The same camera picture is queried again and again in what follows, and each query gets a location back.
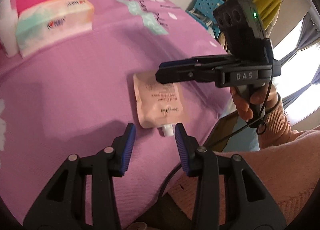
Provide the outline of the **pink sleeve forearm right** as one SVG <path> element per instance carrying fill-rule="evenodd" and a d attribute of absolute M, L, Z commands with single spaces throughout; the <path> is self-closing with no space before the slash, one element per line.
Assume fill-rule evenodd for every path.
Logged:
<path fill-rule="evenodd" d="M 241 118 L 249 120 L 248 103 L 231 88 Z M 292 130 L 284 113 L 280 95 L 271 90 L 267 101 L 266 131 L 259 136 L 259 151 L 240 152 L 251 166 L 290 224 L 300 213 L 319 181 L 319 126 L 307 131 Z M 218 153 L 231 157 L 236 152 Z M 191 219 L 196 194 L 196 179 L 182 175 L 169 195 Z"/>

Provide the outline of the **right hand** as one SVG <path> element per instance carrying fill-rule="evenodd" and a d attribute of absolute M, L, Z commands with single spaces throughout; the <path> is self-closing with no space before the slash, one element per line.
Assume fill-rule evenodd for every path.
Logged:
<path fill-rule="evenodd" d="M 233 98 L 233 102 L 236 106 L 236 110 L 238 111 L 239 116 L 246 122 L 248 122 L 250 119 L 253 118 L 253 110 L 249 107 L 249 104 L 252 105 L 260 105 L 264 103 L 265 96 L 268 91 L 268 85 L 265 85 L 264 87 L 260 88 L 257 92 L 255 92 L 249 102 L 246 101 L 244 98 L 241 97 L 241 95 L 238 94 L 235 87 L 230 87 L 230 93 Z M 277 90 L 274 85 L 271 86 L 265 111 L 269 111 L 273 107 L 275 107 L 278 103 L 278 94 Z"/>

